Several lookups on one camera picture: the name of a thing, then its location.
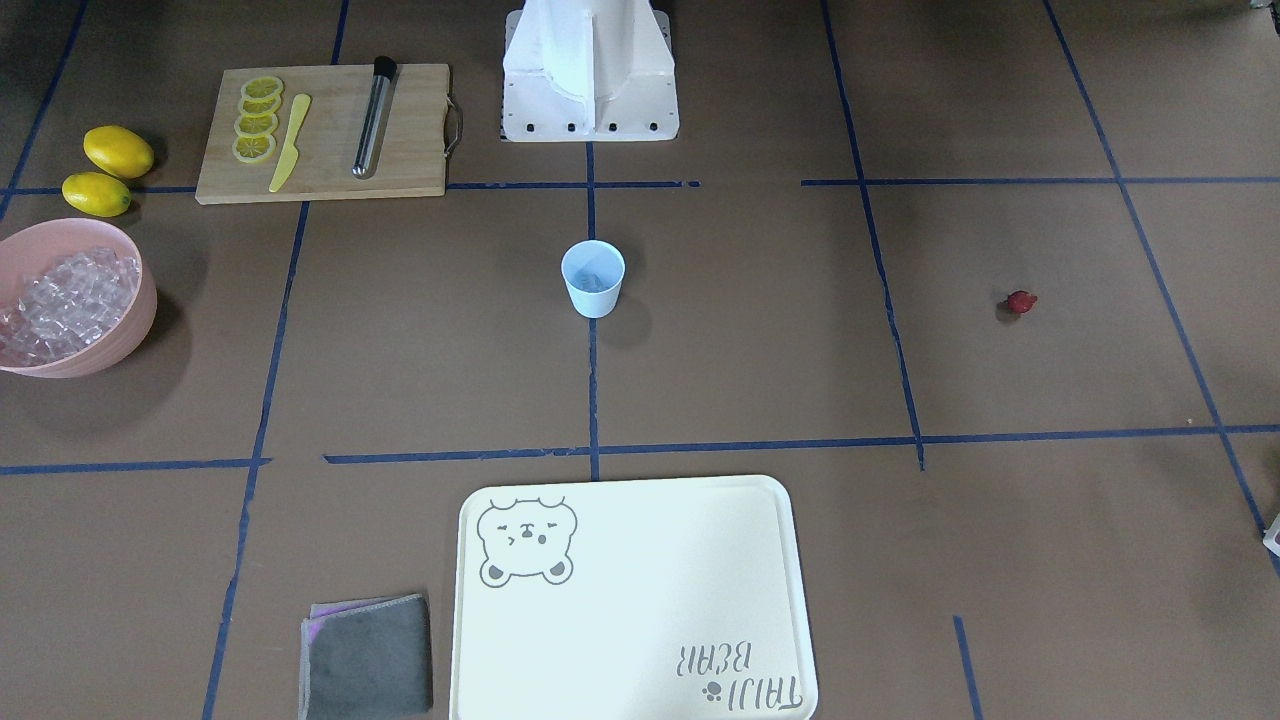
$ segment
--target white tray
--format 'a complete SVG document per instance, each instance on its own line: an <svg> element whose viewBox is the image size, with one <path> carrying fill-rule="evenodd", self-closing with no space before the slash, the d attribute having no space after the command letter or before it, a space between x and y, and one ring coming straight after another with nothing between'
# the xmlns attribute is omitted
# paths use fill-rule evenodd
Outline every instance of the white tray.
<svg viewBox="0 0 1280 720"><path fill-rule="evenodd" d="M454 720L804 720L818 705L773 478L485 488L462 505L457 573Z"/></svg>

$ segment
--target lemon slice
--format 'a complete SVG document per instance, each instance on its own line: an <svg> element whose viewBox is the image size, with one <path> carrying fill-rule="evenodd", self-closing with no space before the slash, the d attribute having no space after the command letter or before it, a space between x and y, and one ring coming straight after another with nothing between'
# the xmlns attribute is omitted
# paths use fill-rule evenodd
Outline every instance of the lemon slice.
<svg viewBox="0 0 1280 720"><path fill-rule="evenodd" d="M236 135L239 137L259 137L271 135L280 127L280 118L275 113L265 115L241 115L236 119Z"/></svg>
<svg viewBox="0 0 1280 720"><path fill-rule="evenodd" d="M262 100L242 97L239 109L242 115L268 115L280 109L280 96L273 95L270 97L264 97Z"/></svg>
<svg viewBox="0 0 1280 720"><path fill-rule="evenodd" d="M275 152L275 137L270 135L259 135L252 137L237 137L236 142L232 143L232 154L241 163L248 163L251 165L266 160Z"/></svg>
<svg viewBox="0 0 1280 720"><path fill-rule="evenodd" d="M266 100L275 97L284 90L284 83L275 76L256 77L241 86L241 97L244 100Z"/></svg>

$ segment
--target white paper cup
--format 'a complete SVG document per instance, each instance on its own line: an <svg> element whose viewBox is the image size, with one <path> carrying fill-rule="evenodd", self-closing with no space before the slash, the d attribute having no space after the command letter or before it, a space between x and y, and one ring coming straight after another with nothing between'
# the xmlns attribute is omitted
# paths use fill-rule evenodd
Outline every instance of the white paper cup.
<svg viewBox="0 0 1280 720"><path fill-rule="evenodd" d="M618 249L602 240L584 240L561 260L568 299L584 318L603 318L613 310L626 270Z"/></svg>

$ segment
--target yellow lemon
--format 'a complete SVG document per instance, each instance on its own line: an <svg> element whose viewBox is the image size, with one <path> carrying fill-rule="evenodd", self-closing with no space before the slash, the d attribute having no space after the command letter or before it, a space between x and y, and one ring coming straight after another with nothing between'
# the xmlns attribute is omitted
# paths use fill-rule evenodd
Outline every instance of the yellow lemon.
<svg viewBox="0 0 1280 720"><path fill-rule="evenodd" d="M156 159L147 141L120 126L102 126L84 133L84 154L99 168L125 179L142 177Z"/></svg>
<svg viewBox="0 0 1280 720"><path fill-rule="evenodd" d="M232 143L232 155L241 163L256 165L275 152L275 138L270 135L239 136Z"/></svg>
<svg viewBox="0 0 1280 720"><path fill-rule="evenodd" d="M102 173L76 173L63 181L63 199L82 213L114 218L129 209L129 188Z"/></svg>
<svg viewBox="0 0 1280 720"><path fill-rule="evenodd" d="M257 137L270 135L280 127L280 118L275 113L265 115L241 115L236 118L236 135L241 137Z"/></svg>
<svg viewBox="0 0 1280 720"><path fill-rule="evenodd" d="M280 109L280 96L273 95L264 100L252 100L248 97L241 97L239 104L241 114L250 118L259 118L268 115Z"/></svg>
<svg viewBox="0 0 1280 720"><path fill-rule="evenodd" d="M265 100L274 97L284 90L284 83L275 76L256 77L241 86L241 97L244 100Z"/></svg>

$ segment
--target bear drawing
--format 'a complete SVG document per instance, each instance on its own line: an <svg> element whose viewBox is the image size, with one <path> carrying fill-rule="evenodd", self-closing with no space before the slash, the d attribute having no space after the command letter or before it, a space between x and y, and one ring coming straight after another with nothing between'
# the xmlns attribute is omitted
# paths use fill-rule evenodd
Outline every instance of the bear drawing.
<svg viewBox="0 0 1280 720"><path fill-rule="evenodd" d="M480 579L490 588L500 588L512 577L531 575L558 585L573 574L568 543L577 530L577 515L563 498L556 505L517 500L502 507L490 502L476 529L485 556Z"/></svg>

